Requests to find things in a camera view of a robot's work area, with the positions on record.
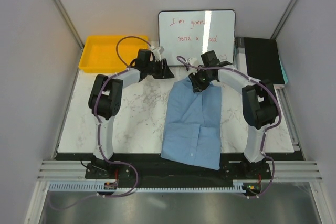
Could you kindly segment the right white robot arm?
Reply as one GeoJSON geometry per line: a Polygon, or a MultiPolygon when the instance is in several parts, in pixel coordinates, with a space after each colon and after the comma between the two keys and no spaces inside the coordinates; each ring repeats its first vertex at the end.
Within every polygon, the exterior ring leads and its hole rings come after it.
{"type": "Polygon", "coordinates": [[[282,120],[274,85],[270,80],[262,81],[240,72],[228,61],[221,62],[213,50],[202,54],[201,59],[202,63],[196,58],[189,58],[185,63],[191,69],[188,77],[193,92],[206,90],[216,80],[241,95],[248,136],[244,150],[247,162],[241,164],[240,172],[245,178],[254,178],[259,173],[257,163],[266,158],[264,144],[267,131],[277,127],[282,120]]]}

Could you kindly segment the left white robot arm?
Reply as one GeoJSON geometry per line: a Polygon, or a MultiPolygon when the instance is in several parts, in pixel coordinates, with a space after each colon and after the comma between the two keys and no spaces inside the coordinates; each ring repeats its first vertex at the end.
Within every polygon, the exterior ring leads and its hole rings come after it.
{"type": "Polygon", "coordinates": [[[123,71],[111,76],[99,74],[96,76],[90,93],[88,106],[97,118],[97,148],[94,156],[104,160],[97,166],[97,173],[103,178],[111,178],[115,173],[115,165],[109,160],[114,154],[112,137],[115,116],[121,107],[124,88],[138,83],[147,76],[155,79],[173,79],[174,74],[168,67],[168,62],[162,57],[163,47],[140,49],[138,55],[123,71]]]}

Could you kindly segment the blue long sleeve shirt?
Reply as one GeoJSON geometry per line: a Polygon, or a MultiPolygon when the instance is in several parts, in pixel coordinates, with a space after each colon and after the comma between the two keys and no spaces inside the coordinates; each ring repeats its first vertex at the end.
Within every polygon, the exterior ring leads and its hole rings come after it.
{"type": "Polygon", "coordinates": [[[167,102],[161,157],[219,170],[221,109],[220,87],[210,85],[193,92],[189,78],[174,83],[167,102]]]}

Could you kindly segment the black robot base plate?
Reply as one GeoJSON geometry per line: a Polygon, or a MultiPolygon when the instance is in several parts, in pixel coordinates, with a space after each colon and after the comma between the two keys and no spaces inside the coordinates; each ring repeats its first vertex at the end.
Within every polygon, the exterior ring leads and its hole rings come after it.
{"type": "Polygon", "coordinates": [[[139,176],[139,187],[215,187],[234,180],[268,180],[271,168],[265,160],[249,165],[242,154],[222,154],[220,169],[212,170],[168,161],[159,154],[115,154],[113,164],[91,153],[58,153],[57,161],[80,161],[87,179],[117,179],[130,186],[139,176]]]}

